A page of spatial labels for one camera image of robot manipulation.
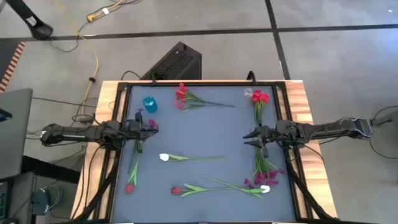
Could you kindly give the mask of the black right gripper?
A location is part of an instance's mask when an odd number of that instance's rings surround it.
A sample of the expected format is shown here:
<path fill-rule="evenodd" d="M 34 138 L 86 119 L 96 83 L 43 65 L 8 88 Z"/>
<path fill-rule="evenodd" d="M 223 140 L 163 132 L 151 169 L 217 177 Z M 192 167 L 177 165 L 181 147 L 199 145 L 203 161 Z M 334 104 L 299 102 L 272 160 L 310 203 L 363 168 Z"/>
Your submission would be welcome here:
<path fill-rule="evenodd" d="M 269 126 L 260 126 L 256 127 L 253 131 L 251 131 L 249 134 L 243 136 L 243 139 L 249 139 L 249 138 L 258 138 L 259 136 L 261 137 L 260 140 L 255 140 L 255 141 L 246 141 L 244 144 L 256 147 L 258 149 L 262 149 L 262 154 L 264 158 L 269 157 L 269 151 L 267 149 L 267 144 L 268 143 L 276 143 L 279 147 L 282 147 L 281 143 L 281 129 L 282 123 L 276 123 L 275 128 L 270 128 Z"/>

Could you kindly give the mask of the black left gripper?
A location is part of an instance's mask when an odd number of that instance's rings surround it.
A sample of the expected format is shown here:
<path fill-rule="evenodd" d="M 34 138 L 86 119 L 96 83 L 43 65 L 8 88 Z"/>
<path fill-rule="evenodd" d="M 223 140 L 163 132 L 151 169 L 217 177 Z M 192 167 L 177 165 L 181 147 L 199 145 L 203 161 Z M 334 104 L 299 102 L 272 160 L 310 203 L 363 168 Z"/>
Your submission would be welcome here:
<path fill-rule="evenodd" d="M 143 126 L 143 116 L 142 111 L 139 110 L 135 113 L 134 117 L 131 119 L 127 119 L 124 122 L 124 130 L 126 132 L 126 139 L 128 141 L 134 140 L 134 149 L 138 153 L 143 153 L 143 144 L 144 144 L 144 128 Z M 149 139 L 156 135 L 159 132 L 157 128 L 147 128 L 146 132 L 151 133 L 145 137 L 145 139 Z"/>

